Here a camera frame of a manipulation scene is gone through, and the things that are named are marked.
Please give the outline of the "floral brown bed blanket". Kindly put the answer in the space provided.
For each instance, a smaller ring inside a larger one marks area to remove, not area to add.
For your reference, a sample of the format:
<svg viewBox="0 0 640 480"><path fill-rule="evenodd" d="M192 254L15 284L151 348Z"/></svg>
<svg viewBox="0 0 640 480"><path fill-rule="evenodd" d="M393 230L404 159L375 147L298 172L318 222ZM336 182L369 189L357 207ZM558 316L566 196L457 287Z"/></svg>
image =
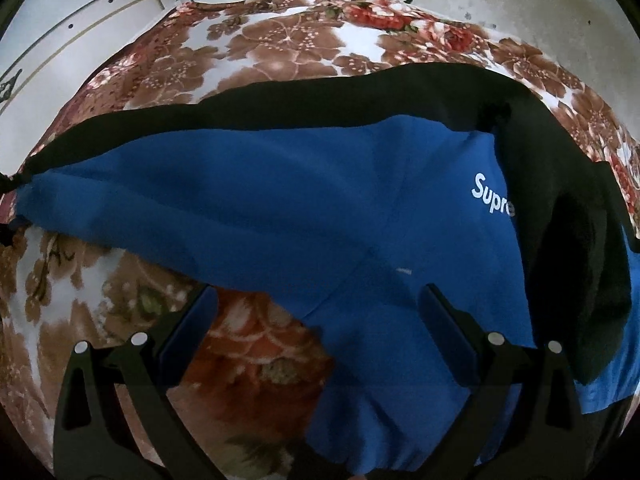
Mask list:
<svg viewBox="0 0 640 480"><path fill-rule="evenodd" d="M576 107L571 127L620 128L639 154L596 92L521 40L397 0L245 0L178 6L82 85L26 160L101 115L196 105L258 82L434 63L511 78L550 107ZM15 217L14 196L1 190L1 229ZM1 240L2 474L57 479L54 404L75 342L117 346L181 310L194 286L126 250L33 226L11 244ZM204 348L202 366L168 399L220 463L218 479L293 479L285 441L303 428L329 378L320 344L267 296L232 292Z"/></svg>

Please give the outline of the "white bed headboard panel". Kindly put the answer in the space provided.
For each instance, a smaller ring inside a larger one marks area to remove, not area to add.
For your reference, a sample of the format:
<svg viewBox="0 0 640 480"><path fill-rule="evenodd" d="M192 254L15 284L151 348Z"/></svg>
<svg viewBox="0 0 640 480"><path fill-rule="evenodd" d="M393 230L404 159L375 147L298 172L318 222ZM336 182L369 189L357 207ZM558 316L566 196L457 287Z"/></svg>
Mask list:
<svg viewBox="0 0 640 480"><path fill-rule="evenodd" d="M3 71L1 121L50 122L87 78L175 0L90 0L40 35Z"/></svg>

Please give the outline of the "blue and black Supreme jacket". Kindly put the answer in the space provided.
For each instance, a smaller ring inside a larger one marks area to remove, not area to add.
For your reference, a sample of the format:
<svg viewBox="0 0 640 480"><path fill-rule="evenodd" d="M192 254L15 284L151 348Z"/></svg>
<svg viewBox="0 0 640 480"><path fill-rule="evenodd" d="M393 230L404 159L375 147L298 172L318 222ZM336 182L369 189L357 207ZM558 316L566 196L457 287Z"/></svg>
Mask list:
<svg viewBox="0 0 640 480"><path fill-rule="evenodd" d="M639 473L639 154L524 84L463 64L258 82L81 122L3 193L25 226L264 295L330 360L293 479L423 479L468 400L420 317L435 285L493 342L573 379L585 466Z"/></svg>

